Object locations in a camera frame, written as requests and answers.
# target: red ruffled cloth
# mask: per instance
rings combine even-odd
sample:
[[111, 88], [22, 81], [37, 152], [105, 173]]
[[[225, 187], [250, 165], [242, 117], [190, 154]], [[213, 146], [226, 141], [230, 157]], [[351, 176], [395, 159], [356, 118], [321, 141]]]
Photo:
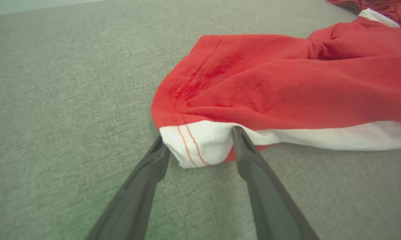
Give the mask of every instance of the red ruffled cloth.
[[346, 6], [356, 11], [361, 12], [364, 9], [370, 8], [376, 12], [386, 15], [391, 18], [399, 26], [401, 26], [401, 0], [327, 0], [329, 3]]

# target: gray fabric surface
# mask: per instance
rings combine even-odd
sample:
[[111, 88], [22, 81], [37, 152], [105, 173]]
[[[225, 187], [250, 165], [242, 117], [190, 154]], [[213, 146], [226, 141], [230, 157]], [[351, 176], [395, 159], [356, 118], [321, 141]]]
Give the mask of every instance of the gray fabric surface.
[[[155, 90], [205, 34], [305, 38], [323, 0], [102, 1], [0, 16], [0, 240], [83, 239], [158, 131]], [[401, 150], [265, 151], [322, 239], [401, 239]], [[147, 239], [255, 239], [234, 163], [171, 159]]]

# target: red garment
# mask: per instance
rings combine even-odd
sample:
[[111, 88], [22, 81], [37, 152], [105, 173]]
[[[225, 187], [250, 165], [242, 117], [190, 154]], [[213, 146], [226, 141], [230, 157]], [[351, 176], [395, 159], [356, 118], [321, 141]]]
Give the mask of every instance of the red garment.
[[356, 13], [370, 8], [376, 12], [386, 15], [401, 26], [401, 0], [327, 0], [328, 2], [346, 6]]
[[401, 28], [358, 17], [308, 39], [202, 36], [159, 86], [152, 116], [183, 167], [223, 161], [227, 124], [256, 145], [401, 148]]

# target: red fabric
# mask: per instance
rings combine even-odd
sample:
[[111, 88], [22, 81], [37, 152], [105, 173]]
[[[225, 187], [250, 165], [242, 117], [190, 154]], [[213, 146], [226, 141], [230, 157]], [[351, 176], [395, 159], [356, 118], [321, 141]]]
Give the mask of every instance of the red fabric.
[[308, 39], [202, 36], [159, 86], [152, 116], [158, 128], [201, 120], [253, 130], [401, 122], [401, 28], [359, 17]]
[[386, 15], [401, 26], [401, 0], [327, 0], [328, 2], [346, 6], [356, 13], [370, 8]]

